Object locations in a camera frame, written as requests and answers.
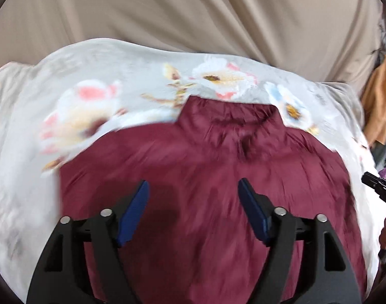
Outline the beige curtain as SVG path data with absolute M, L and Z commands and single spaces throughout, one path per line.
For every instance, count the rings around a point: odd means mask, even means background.
M 363 86 L 380 46 L 380 0 L 6 0 L 0 66 L 107 37 L 252 58 L 312 81 Z

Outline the maroon puffer jacket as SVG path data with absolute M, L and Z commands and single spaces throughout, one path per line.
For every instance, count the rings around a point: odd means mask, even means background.
M 59 171 L 62 213 L 85 219 L 142 181 L 150 197 L 120 252 L 144 303 L 245 303 L 264 265 L 238 181 L 296 216 L 326 215 L 361 292 L 367 284 L 348 171 L 338 153 L 288 128 L 275 106 L 196 96 L 173 123 L 105 134 Z

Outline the orange hanging garment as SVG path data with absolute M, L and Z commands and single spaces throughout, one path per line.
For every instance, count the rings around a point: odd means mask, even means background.
M 361 96 L 364 109 L 364 136 L 372 147 L 386 144 L 386 54 L 382 63 L 373 71 Z

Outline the white floral blanket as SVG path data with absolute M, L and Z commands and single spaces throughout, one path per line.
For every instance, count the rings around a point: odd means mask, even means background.
M 58 219 L 58 167 L 112 130 L 173 122 L 192 95 L 273 104 L 286 126 L 310 132 L 340 155 L 373 284 L 386 209 L 361 183 L 375 162 L 349 85 L 312 82 L 239 56 L 92 39 L 36 65 L 0 68 L 0 274 L 20 300 Z

